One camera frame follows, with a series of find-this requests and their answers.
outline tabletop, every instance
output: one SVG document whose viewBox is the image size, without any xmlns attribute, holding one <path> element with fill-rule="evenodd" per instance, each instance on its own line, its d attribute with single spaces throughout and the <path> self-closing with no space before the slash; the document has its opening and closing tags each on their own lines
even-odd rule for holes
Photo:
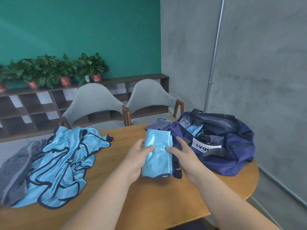
<svg viewBox="0 0 307 230">
<path fill-rule="evenodd" d="M 111 147 L 95 155 L 95 163 L 87 171 L 86 187 L 67 205 L 49 210 L 38 204 L 21 208 L 0 209 L 1 230 L 57 230 L 76 213 L 108 175 L 124 159 L 129 148 L 146 136 L 144 125 L 100 131 L 114 137 Z M 245 166 L 235 177 L 217 175 L 240 197 L 246 199 L 254 191 L 259 178 L 255 161 Z M 162 230 L 204 216 L 210 212 L 197 188 L 183 174 L 174 177 L 147 178 L 140 176 L 128 191 L 116 230 Z"/>
</svg>

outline forearm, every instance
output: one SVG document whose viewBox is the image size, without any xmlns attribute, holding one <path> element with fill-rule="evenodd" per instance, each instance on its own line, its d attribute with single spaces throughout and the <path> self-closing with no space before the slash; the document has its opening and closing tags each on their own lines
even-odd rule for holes
<svg viewBox="0 0 307 230">
<path fill-rule="evenodd" d="M 206 167 L 199 173 L 196 184 L 221 230 L 279 229 Z"/>
<path fill-rule="evenodd" d="M 120 165 L 63 230 L 113 230 L 125 202 L 129 186 L 125 168 Z"/>
</svg>

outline open bag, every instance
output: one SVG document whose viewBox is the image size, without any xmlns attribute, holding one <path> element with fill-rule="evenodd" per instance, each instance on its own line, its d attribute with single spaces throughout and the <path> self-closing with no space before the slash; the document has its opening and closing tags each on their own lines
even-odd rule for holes
<svg viewBox="0 0 307 230">
<path fill-rule="evenodd" d="M 232 115 L 194 109 L 184 112 L 167 131 L 171 131 L 173 147 L 181 150 L 179 136 L 207 168 L 224 176 L 235 176 L 254 159 L 254 133 Z"/>
</svg>

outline green wall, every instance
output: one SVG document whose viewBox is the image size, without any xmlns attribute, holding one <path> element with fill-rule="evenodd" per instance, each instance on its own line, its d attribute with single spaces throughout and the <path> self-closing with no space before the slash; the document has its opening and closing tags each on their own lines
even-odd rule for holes
<svg viewBox="0 0 307 230">
<path fill-rule="evenodd" d="M 161 72 L 160 0 L 1 0 L 0 63 L 99 54 L 109 77 Z"/>
</svg>

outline finger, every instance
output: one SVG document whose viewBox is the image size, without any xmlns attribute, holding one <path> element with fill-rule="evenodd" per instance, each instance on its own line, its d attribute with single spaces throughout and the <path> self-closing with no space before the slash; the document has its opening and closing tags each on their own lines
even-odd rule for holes
<svg viewBox="0 0 307 230">
<path fill-rule="evenodd" d="M 139 140 L 134 144 L 134 147 L 141 148 L 141 145 L 142 145 L 142 143 L 143 143 L 143 140 L 144 140 L 144 139 L 139 139 Z"/>
<path fill-rule="evenodd" d="M 153 150 L 154 150 L 154 145 L 151 145 L 149 147 L 143 148 L 141 150 L 141 153 L 144 153 L 144 154 L 147 155 L 148 153 L 152 152 Z"/>
<path fill-rule="evenodd" d="M 187 144 L 183 139 L 181 139 L 179 136 L 176 137 L 176 140 L 178 140 L 178 142 L 180 143 L 181 148 L 182 148 L 183 150 L 185 150 L 185 149 L 190 149 L 190 147 L 188 146 L 188 144 Z"/>
<path fill-rule="evenodd" d="M 180 155 L 182 154 L 182 152 L 180 150 L 178 150 L 174 147 L 166 146 L 165 148 L 166 148 L 167 151 L 174 154 L 176 157 L 180 157 Z"/>
</svg>

